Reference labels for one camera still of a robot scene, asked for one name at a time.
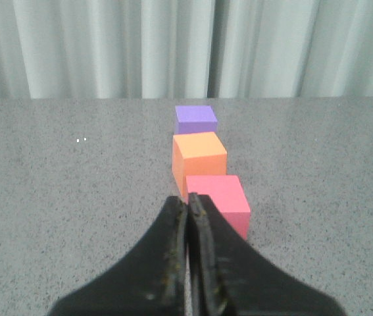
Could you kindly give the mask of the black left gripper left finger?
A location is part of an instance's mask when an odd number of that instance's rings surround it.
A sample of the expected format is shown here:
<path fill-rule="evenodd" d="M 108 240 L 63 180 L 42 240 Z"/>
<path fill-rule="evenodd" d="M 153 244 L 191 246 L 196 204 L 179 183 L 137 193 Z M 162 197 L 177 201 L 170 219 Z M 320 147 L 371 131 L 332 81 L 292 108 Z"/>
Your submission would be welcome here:
<path fill-rule="evenodd" d="M 108 271 L 58 300 L 50 315 L 183 315 L 187 207 L 166 199 L 141 240 Z"/>

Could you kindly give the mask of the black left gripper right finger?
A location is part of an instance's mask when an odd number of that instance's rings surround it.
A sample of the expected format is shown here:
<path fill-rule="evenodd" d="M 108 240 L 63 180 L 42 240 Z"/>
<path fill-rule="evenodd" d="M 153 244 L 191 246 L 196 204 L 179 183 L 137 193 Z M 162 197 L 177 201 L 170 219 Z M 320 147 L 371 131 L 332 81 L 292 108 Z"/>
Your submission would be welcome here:
<path fill-rule="evenodd" d="M 344 315 L 329 295 L 254 250 L 207 195 L 189 195 L 189 266 L 194 315 Z"/>

